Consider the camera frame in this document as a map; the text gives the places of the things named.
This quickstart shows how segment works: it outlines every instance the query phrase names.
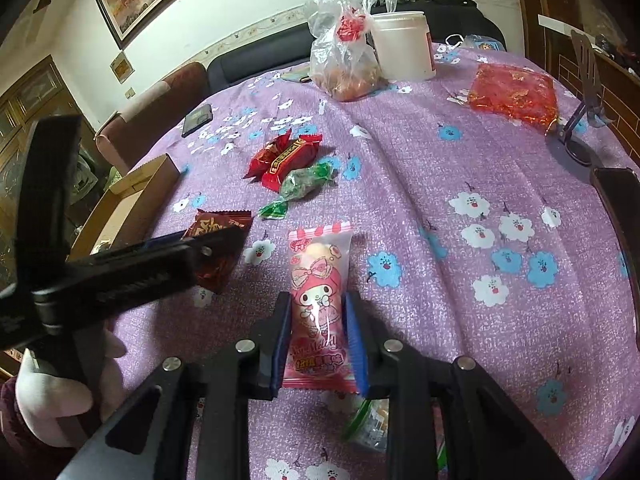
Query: dark red sleeve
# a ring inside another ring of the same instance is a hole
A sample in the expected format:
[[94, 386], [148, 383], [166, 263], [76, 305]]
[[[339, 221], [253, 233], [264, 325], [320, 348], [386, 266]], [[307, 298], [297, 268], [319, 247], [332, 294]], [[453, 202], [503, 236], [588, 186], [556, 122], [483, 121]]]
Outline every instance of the dark red sleeve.
[[51, 447], [29, 431], [15, 401], [15, 377], [0, 392], [0, 464], [3, 480], [54, 480], [76, 450]]

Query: blue gripper pad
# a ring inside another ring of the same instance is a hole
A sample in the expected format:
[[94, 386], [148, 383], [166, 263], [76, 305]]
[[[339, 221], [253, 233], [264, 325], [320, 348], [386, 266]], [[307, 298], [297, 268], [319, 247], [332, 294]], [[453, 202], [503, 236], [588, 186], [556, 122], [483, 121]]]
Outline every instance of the blue gripper pad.
[[348, 292], [342, 297], [342, 304], [344, 306], [342, 321], [347, 342], [349, 343], [349, 360], [356, 378], [358, 391], [363, 397], [367, 397], [369, 391], [369, 359], [362, 341], [360, 324], [356, 315], [357, 307], [354, 307], [353, 298]]
[[282, 387], [282, 379], [284, 378], [284, 367], [287, 363], [287, 354], [289, 353], [289, 343], [291, 341], [291, 295], [287, 294], [287, 307], [282, 319], [282, 326], [276, 341], [276, 347], [273, 352], [271, 361], [271, 383], [269, 388], [271, 395], [278, 396], [278, 390]]

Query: red mesh bag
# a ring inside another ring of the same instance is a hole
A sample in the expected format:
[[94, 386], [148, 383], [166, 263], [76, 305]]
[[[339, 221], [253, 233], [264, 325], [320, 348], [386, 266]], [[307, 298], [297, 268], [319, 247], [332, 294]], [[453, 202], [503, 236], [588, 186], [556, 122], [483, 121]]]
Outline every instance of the red mesh bag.
[[482, 64], [468, 102], [472, 108], [520, 119], [545, 133], [558, 120], [552, 77], [517, 66]]

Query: silver screw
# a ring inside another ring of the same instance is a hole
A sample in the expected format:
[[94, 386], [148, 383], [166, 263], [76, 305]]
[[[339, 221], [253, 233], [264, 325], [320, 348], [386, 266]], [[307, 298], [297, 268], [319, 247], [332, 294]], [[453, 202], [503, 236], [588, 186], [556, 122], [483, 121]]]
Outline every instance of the silver screw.
[[168, 357], [162, 363], [162, 370], [164, 370], [165, 372], [173, 372], [174, 370], [180, 368], [181, 365], [182, 361], [180, 361], [180, 359], [178, 359], [177, 357]]
[[250, 352], [255, 348], [255, 343], [250, 339], [241, 339], [236, 343], [236, 350], [238, 350], [241, 354], [245, 352]]
[[469, 371], [469, 370], [473, 370], [476, 367], [476, 362], [471, 357], [462, 356], [461, 358], [458, 359], [458, 366], [462, 370]]
[[385, 350], [387, 352], [396, 353], [402, 350], [403, 344], [398, 339], [387, 339], [385, 341]]

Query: pink bow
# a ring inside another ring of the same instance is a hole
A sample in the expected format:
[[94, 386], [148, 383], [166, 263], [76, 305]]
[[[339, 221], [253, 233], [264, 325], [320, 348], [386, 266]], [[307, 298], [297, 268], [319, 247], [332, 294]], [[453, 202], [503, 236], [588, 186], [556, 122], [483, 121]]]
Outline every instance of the pink bow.
[[331, 274], [333, 267], [326, 262], [326, 258], [318, 258], [311, 264], [309, 269], [303, 269], [299, 267], [291, 271], [291, 282], [293, 288], [298, 290], [304, 285], [306, 279], [309, 276], [315, 276], [316, 278], [325, 279]]

